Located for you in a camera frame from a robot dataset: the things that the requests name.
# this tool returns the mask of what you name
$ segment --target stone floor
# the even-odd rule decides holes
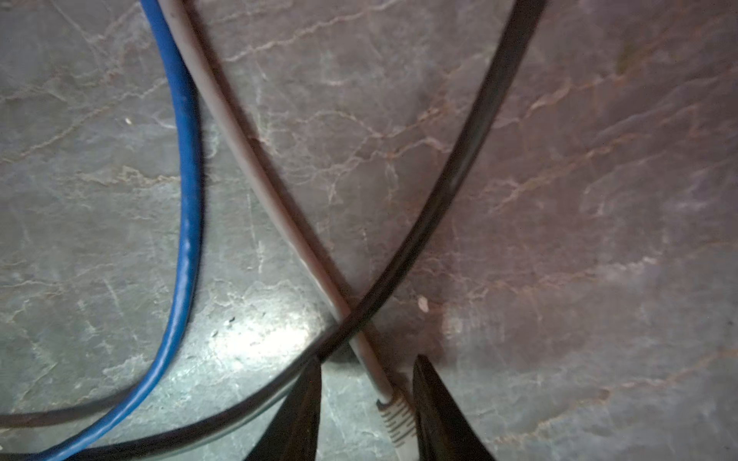
[[[352,300],[430,191],[510,6],[191,5]],[[18,413],[103,398],[148,366],[179,160],[135,1],[4,1],[0,37],[0,412]],[[736,43],[731,0],[553,0],[462,192],[375,318],[394,379],[427,354],[500,460],[738,458]],[[184,347],[103,443],[240,401],[332,323],[207,111],[203,129]],[[318,457],[394,459],[350,354],[324,380]],[[268,421],[178,459],[243,459]],[[45,448],[89,422],[0,445]]]

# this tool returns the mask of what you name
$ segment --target floor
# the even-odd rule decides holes
[[[430,191],[510,6],[190,6],[353,302]],[[500,460],[738,457],[737,21],[731,0],[551,1],[462,192],[375,317],[393,379],[427,354]],[[172,293],[179,160],[135,1],[4,1],[0,31],[7,414],[95,401],[146,369]],[[333,322],[203,119],[184,347],[103,443],[242,400]],[[89,422],[0,429],[0,445],[45,448]],[[268,422],[178,459],[243,459]],[[347,351],[324,366],[318,457],[395,459]]]

